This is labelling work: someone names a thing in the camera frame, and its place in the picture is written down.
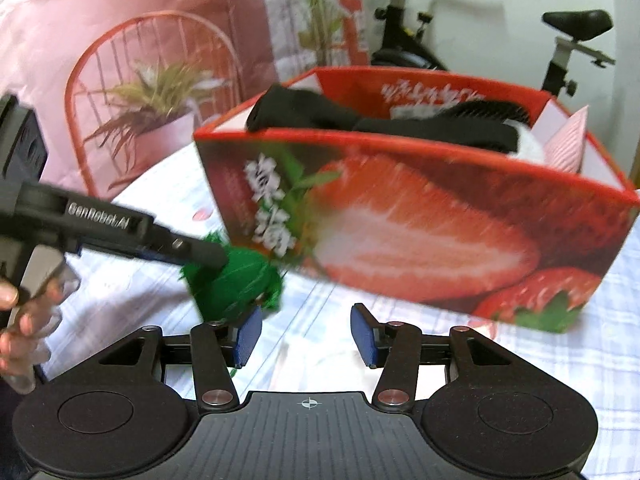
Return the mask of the person left hand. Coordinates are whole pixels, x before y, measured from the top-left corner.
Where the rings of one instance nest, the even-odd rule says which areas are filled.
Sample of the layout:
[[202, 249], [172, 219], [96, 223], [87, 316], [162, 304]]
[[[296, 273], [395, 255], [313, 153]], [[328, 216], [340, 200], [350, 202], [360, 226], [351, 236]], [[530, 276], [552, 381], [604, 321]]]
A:
[[74, 269], [64, 264], [40, 295], [19, 306], [18, 290], [1, 280], [1, 312], [10, 315], [9, 325], [1, 330], [1, 378], [18, 394], [35, 390], [35, 366], [51, 355], [44, 340], [60, 326], [60, 304], [79, 284]]

